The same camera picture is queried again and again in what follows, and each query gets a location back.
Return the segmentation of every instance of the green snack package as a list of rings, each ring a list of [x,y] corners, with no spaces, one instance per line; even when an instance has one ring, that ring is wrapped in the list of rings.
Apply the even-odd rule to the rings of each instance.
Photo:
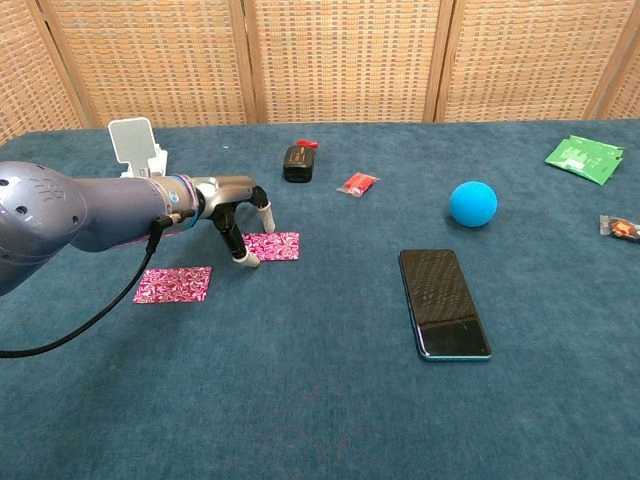
[[[572,135],[560,142],[546,163],[604,185],[622,161],[622,147]]]

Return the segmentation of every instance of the woven panel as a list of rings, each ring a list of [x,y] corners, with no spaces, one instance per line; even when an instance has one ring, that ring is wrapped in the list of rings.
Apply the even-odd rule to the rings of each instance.
[[[640,118],[640,48],[636,49],[607,118]]]
[[[246,122],[227,0],[50,2],[102,125]]]
[[[0,2],[0,143],[30,131],[80,127],[24,0]]]
[[[438,120],[581,118],[633,4],[467,0]]]
[[[439,0],[254,3],[267,121],[422,120]]]

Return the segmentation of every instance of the chocolate candy wrapper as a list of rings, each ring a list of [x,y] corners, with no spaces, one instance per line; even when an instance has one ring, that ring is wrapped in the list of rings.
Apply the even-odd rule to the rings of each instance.
[[[640,243],[640,225],[624,218],[600,215],[600,234]]]

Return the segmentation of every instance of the red candy wrapper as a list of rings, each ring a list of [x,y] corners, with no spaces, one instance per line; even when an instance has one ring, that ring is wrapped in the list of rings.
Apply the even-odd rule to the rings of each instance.
[[[640,243],[640,225],[624,218],[600,215],[600,234]]]
[[[361,197],[369,190],[374,183],[380,180],[378,177],[367,175],[366,173],[358,172],[349,178],[344,185],[337,190],[339,192],[353,195],[354,197]]]

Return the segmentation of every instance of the blue ball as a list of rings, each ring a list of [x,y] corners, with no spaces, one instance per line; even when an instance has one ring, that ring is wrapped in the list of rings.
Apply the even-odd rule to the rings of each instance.
[[[458,185],[449,198],[449,211],[453,219],[465,227],[480,227],[487,223],[498,209],[498,197],[483,182],[465,182]]]

